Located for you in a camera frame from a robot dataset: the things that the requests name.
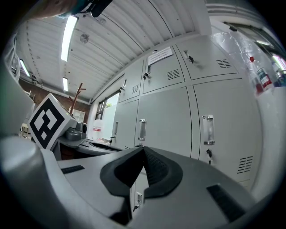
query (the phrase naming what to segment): brick wall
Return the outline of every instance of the brick wall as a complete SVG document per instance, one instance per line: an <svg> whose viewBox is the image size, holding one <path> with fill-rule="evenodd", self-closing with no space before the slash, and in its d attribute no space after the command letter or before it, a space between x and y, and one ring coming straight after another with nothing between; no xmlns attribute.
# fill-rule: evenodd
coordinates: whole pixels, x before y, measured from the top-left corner
<svg viewBox="0 0 286 229"><path fill-rule="evenodd" d="M27 91L27 92L32 91L32 93L35 94L34 103L37 106L50 93L49 91L46 91L46 90L39 88L35 85L29 84L29 83L27 83L21 79L19 80L19 84L25 91ZM53 94L53 96L56 97L56 99L63 105L63 107L66 110L68 110L72 106L72 102L68 98L61 96L61 95L54 94L54 93L52 93L52 94ZM84 103L77 101L74 109L85 112L84 122L88 123L88 114L89 114L89 110L90 110L90 105L87 105L87 104L84 104Z"/></svg>

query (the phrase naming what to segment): ventilation slot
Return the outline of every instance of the ventilation slot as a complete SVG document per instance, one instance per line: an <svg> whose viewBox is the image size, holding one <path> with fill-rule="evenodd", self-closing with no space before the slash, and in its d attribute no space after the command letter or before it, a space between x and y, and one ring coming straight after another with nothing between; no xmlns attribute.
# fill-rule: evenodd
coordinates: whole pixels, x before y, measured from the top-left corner
<svg viewBox="0 0 286 229"><path fill-rule="evenodd" d="M180 77L180 73L179 73L179 70L176 69L174 71L170 71L167 73L167 77L168 77L168 80L172 80L174 78L178 78Z"/></svg>
<svg viewBox="0 0 286 229"><path fill-rule="evenodd" d="M249 172L251 165L252 165L252 160L253 160L253 156L241 158L238 164L237 173L241 174L241 173Z"/></svg>
<svg viewBox="0 0 286 229"><path fill-rule="evenodd" d="M136 85L132 88L132 94L135 93L135 92L138 92L139 90L139 85Z"/></svg>
<svg viewBox="0 0 286 229"><path fill-rule="evenodd" d="M242 207L221 186L213 185L206 189L230 222L235 221L245 213Z"/></svg>
<svg viewBox="0 0 286 229"><path fill-rule="evenodd" d="M226 59L218 59L216 62L219 64L220 68L231 68L230 63Z"/></svg>

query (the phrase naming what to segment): ceiling panel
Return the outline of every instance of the ceiling panel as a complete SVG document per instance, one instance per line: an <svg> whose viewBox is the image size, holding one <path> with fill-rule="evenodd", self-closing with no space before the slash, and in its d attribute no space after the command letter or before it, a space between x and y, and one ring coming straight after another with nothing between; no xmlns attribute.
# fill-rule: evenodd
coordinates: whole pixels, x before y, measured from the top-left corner
<svg viewBox="0 0 286 229"><path fill-rule="evenodd" d="M82 82L86 90L80 97L90 99L143 52L195 31L190 6L198 2L204 5L203 0L113 0L97 18L78 14L68 62L60 59L67 20L29 20L18 32L17 52L39 81L62 92L66 77L72 93Z"/></svg>

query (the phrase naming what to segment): white ceiling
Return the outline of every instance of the white ceiling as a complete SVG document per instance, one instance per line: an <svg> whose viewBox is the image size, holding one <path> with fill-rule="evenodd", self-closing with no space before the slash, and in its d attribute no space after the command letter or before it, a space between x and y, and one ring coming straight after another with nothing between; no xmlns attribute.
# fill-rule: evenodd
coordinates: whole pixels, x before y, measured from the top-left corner
<svg viewBox="0 0 286 229"><path fill-rule="evenodd" d="M23 24L17 53L39 81L60 92L62 77L68 78L73 94L82 82L86 90L80 98L85 100L151 47L210 27L203 0L113 0L97 18L90 14L78 17L68 62L60 59L67 20L58 17ZM87 43L80 41L82 34L88 35Z"/></svg>

